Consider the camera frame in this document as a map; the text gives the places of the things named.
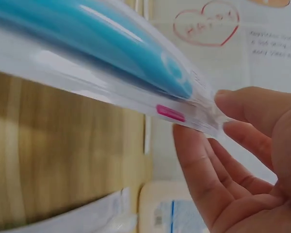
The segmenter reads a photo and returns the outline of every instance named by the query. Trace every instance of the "white container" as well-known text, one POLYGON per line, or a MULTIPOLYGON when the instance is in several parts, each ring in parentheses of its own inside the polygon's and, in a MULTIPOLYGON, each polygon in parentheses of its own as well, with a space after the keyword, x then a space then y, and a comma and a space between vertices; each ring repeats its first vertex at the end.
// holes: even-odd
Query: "white container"
POLYGON ((139 200, 139 233, 209 233, 185 182, 147 183, 139 200))

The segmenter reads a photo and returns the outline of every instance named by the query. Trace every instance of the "hand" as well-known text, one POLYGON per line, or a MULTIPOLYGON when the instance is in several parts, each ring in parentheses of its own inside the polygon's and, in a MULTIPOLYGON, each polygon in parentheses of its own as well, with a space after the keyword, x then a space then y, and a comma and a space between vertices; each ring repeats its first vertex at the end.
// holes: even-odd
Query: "hand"
POLYGON ((219 91, 217 106, 235 119, 225 133, 273 171, 254 177, 216 140, 174 126, 191 196, 211 233, 291 233, 291 94, 257 87, 219 91))

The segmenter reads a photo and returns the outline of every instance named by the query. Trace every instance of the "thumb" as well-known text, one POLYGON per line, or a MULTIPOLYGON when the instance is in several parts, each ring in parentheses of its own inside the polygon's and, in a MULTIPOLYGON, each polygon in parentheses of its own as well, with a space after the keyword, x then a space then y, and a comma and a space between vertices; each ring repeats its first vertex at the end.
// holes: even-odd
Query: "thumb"
POLYGON ((218 108, 228 117, 251 123, 271 137, 279 119, 291 110, 291 94, 246 87, 237 91, 221 90, 215 97, 218 108))

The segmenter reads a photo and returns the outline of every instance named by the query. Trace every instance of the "red heart drawing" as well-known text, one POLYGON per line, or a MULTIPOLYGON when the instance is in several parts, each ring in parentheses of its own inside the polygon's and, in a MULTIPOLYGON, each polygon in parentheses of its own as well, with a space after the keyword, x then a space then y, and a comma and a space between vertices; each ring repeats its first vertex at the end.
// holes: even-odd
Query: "red heart drawing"
POLYGON ((175 18, 173 29, 181 40, 189 44, 220 47, 238 30, 239 21, 239 13, 234 5, 222 0, 212 0, 201 11, 181 11, 175 18), (193 22, 181 23, 181 20, 186 19, 193 22))

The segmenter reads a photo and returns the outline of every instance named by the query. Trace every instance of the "fingernail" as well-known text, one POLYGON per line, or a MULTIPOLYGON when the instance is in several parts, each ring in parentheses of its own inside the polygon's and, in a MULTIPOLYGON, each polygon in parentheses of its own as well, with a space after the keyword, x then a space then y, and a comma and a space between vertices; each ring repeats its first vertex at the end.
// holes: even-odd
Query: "fingernail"
POLYGON ((218 96, 218 95, 225 95, 225 94, 228 94, 228 93, 231 93, 232 91, 230 90, 218 90, 218 92, 215 94, 215 96, 218 96))

